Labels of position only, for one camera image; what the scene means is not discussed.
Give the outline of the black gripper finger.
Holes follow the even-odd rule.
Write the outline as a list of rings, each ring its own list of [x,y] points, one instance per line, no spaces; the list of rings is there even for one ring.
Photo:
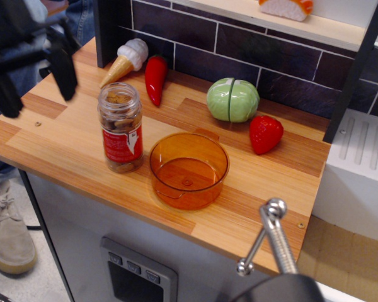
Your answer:
[[[0,74],[0,112],[8,118],[17,118],[23,103],[7,74]]]
[[[62,97],[65,101],[70,101],[74,97],[77,87],[72,57],[62,48],[50,48],[44,53],[49,62],[49,71],[54,76]]]

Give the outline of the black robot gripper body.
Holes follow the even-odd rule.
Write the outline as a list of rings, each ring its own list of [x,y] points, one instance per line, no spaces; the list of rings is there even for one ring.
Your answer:
[[[41,50],[29,50],[10,57],[0,57],[0,75],[46,60],[55,76],[69,75],[69,28],[65,19],[47,24],[49,45]]]

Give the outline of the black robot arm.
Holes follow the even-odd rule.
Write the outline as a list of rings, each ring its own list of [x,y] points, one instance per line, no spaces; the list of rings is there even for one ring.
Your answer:
[[[5,51],[32,42],[41,34],[46,34],[50,41],[47,48],[3,56]],[[79,48],[64,18],[39,23],[33,20],[24,1],[0,1],[0,112],[8,118],[16,118],[23,108],[8,73],[42,60],[50,63],[62,97],[70,101],[77,87],[72,55]]]

